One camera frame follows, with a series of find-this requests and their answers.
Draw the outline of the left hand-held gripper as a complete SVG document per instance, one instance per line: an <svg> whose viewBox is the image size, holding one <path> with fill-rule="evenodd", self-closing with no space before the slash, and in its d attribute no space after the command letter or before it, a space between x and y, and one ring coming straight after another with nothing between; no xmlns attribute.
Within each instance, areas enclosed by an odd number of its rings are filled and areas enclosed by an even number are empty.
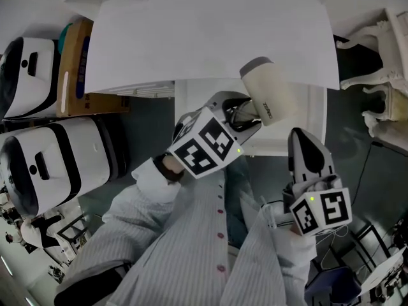
<svg viewBox="0 0 408 306"><path fill-rule="evenodd" d="M241 92L217 92L184 124L168 152L195 179L227 167L244 153L241 145L261 129L262 123L230 126L229 132L219 120L230 120L235 110L250 100Z"/></svg>

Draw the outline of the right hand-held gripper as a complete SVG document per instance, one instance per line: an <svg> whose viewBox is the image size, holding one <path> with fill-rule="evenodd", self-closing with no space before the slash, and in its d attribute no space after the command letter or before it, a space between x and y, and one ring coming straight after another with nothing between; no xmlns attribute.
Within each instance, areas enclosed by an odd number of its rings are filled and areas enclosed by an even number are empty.
<svg viewBox="0 0 408 306"><path fill-rule="evenodd" d="M300 234L316 236L351 223L349 189L338 175L332 175L332 155L324 144L296 127L288 137L288 153L295 197L290 211Z"/></svg>

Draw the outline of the cream hair dryer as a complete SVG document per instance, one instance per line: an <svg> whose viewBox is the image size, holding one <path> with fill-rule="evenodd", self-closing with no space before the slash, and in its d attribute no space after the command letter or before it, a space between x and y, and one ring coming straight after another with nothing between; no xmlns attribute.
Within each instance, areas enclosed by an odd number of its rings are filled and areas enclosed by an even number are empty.
<svg viewBox="0 0 408 306"><path fill-rule="evenodd" d="M233 127L242 128L254 122L271 126L298 112L296 88L268 57L249 61L239 73L249 97L232 111L229 123Z"/></svg>

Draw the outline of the person's right forearm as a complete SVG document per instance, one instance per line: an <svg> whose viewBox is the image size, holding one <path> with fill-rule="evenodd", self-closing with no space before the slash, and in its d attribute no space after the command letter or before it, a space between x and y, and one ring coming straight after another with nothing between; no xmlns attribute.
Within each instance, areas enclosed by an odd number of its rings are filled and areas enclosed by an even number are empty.
<svg viewBox="0 0 408 306"><path fill-rule="evenodd" d="M315 237L291 229L272 229L272 238L284 282L287 306L307 306L305 286L310 263L317 256Z"/></svg>

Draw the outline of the white chest of drawers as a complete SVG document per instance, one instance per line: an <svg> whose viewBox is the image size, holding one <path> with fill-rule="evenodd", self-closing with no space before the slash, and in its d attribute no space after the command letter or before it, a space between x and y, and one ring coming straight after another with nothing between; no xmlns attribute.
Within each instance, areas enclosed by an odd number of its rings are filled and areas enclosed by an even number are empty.
<svg viewBox="0 0 408 306"><path fill-rule="evenodd" d="M332 28L320 0L63 1L93 21L88 93L238 78L259 56L290 82L339 87Z"/></svg>

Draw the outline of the person's jeans leg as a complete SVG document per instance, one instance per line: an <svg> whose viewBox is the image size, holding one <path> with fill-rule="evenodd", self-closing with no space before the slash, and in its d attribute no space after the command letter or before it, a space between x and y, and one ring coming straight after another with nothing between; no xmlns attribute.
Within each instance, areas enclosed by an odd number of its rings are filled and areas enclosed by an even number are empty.
<svg viewBox="0 0 408 306"><path fill-rule="evenodd" d="M254 197L245 156L240 156L230 163L224 169L224 177L224 206L228 242L232 247L239 249L248 234L240 200L245 197Z"/></svg>

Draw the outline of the ornate white cushioned stool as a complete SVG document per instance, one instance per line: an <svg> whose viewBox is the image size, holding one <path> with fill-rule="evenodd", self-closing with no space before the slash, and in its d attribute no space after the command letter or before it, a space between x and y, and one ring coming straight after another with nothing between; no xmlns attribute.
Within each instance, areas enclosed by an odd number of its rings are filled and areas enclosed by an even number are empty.
<svg viewBox="0 0 408 306"><path fill-rule="evenodd" d="M364 87L363 92L367 104L361 115L368 130L380 121L408 121L408 97L390 84Z"/></svg>

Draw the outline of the dark blue chair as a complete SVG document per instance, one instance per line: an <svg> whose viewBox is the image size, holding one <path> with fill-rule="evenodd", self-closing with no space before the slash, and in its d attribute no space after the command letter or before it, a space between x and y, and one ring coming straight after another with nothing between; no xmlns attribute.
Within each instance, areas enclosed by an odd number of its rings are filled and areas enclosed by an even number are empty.
<svg viewBox="0 0 408 306"><path fill-rule="evenodd" d="M333 304L349 304L360 296L361 284L348 266L320 271L305 288L305 300L326 293Z"/></svg>

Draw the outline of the striped white shirt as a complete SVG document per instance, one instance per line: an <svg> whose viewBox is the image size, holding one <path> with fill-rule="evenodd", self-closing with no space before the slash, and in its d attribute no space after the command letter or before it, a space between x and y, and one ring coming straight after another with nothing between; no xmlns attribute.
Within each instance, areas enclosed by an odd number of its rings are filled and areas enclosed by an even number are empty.
<svg viewBox="0 0 408 306"><path fill-rule="evenodd" d="M241 198L248 234L237 249L228 242L224 169L179 182L163 232L135 264L67 288L65 276L54 306L287 306L271 207Z"/></svg>

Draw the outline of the ornate white vanity table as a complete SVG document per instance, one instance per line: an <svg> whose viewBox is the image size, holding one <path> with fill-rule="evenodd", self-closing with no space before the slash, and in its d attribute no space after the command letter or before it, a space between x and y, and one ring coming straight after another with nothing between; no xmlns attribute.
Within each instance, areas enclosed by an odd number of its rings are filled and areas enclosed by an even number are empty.
<svg viewBox="0 0 408 306"><path fill-rule="evenodd" d="M335 42L337 48L347 50L362 43L366 37L372 36L377 40L377 49L382 60L381 69L368 75L341 81L342 90L353 85L389 83L392 88L408 96L408 11L397 16L386 8L385 14L386 20L352 33L347 42Z"/></svg>

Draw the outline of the brown cardboard box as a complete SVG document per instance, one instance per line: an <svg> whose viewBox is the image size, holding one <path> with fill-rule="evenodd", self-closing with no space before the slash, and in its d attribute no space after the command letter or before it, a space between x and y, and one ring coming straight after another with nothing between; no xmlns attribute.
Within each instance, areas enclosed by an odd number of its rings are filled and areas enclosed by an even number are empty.
<svg viewBox="0 0 408 306"><path fill-rule="evenodd" d="M57 116L60 118L130 110L127 97L85 92L92 27L93 22L87 18L77 20L68 29L62 46L57 86Z"/></svg>

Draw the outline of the large white black robot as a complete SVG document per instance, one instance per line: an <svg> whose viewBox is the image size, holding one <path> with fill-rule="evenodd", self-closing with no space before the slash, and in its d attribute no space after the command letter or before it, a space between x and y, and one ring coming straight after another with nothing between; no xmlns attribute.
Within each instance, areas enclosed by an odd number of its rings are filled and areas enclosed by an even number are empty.
<svg viewBox="0 0 408 306"><path fill-rule="evenodd" d="M128 141L118 115L74 117L3 138L0 177L24 217L44 214L128 170Z"/></svg>

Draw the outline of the teal round object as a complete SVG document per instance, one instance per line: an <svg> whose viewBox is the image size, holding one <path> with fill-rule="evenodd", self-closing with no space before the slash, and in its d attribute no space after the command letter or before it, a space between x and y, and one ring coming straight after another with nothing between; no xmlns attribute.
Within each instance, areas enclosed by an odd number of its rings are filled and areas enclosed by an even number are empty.
<svg viewBox="0 0 408 306"><path fill-rule="evenodd" d="M59 43L64 44L68 29L73 25L73 23L69 23L65 26L65 28L61 31L59 36Z"/></svg>

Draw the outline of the small white black robot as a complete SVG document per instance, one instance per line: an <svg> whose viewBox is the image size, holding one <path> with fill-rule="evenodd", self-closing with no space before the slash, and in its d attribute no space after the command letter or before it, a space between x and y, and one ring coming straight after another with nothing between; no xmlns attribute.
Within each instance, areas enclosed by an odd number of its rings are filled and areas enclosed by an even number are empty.
<svg viewBox="0 0 408 306"><path fill-rule="evenodd" d="M18 37L0 58L0 120L56 116L58 41Z"/></svg>

